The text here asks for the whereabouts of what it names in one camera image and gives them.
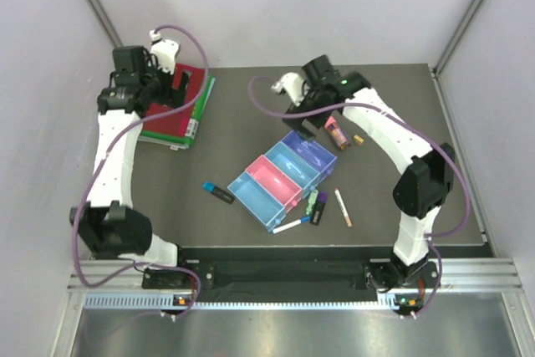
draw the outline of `book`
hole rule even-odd
[[[202,79],[204,78],[204,69],[188,66],[186,64],[177,64],[175,75],[173,77],[173,90],[179,88],[181,84],[182,73],[189,75],[188,85],[186,87],[186,96],[184,105],[190,102],[201,91]],[[145,123],[140,134],[140,141],[153,142],[156,144],[168,145],[172,150],[188,149],[195,142],[196,132],[199,122],[206,108],[206,102],[210,97],[216,79],[208,76],[206,89],[197,102],[191,107],[180,113],[164,117],[162,119],[152,120]],[[158,115],[159,113],[172,110],[169,106],[152,104],[147,111],[147,116]]]

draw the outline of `wall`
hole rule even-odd
[[[84,0],[0,0],[0,344],[46,355],[72,267],[110,46]]]
[[[178,23],[206,45],[215,67],[434,64],[470,0],[101,0],[123,41],[146,43]],[[182,59],[200,63],[186,44]]]
[[[535,309],[535,2],[487,0],[443,74],[498,251]]]

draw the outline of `red book cover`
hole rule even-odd
[[[201,90],[202,79],[204,78],[204,69],[191,67],[185,64],[176,64],[175,76],[173,77],[173,89],[177,89],[181,83],[182,72],[190,72],[190,80],[187,85],[185,103],[190,102]],[[152,131],[159,134],[182,137],[186,134],[187,124],[190,121],[191,114],[195,105],[190,106],[180,113],[164,117],[163,119],[152,120],[143,125],[143,130]],[[171,110],[168,106],[152,104],[147,111],[147,116],[158,115],[159,113]]]

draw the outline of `white marker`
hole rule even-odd
[[[297,221],[290,222],[288,225],[279,226],[272,230],[273,234],[277,234],[279,232],[282,232],[283,230],[290,229],[292,227],[295,227],[297,225],[300,225],[301,223],[308,222],[310,220],[310,217],[304,217],[302,219],[298,219]]]
[[[334,189],[334,195],[336,196],[338,205],[340,205],[340,209],[342,210],[342,215],[344,215],[345,222],[348,224],[348,227],[352,227],[353,224],[351,223],[351,219],[349,219],[348,210],[345,209],[344,200],[342,200],[342,196],[340,195],[340,191],[338,190],[338,188]]]

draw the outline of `purple marker cap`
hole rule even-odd
[[[322,202],[323,204],[327,202],[327,198],[329,198],[329,194],[326,191],[320,191],[318,194],[318,201]]]

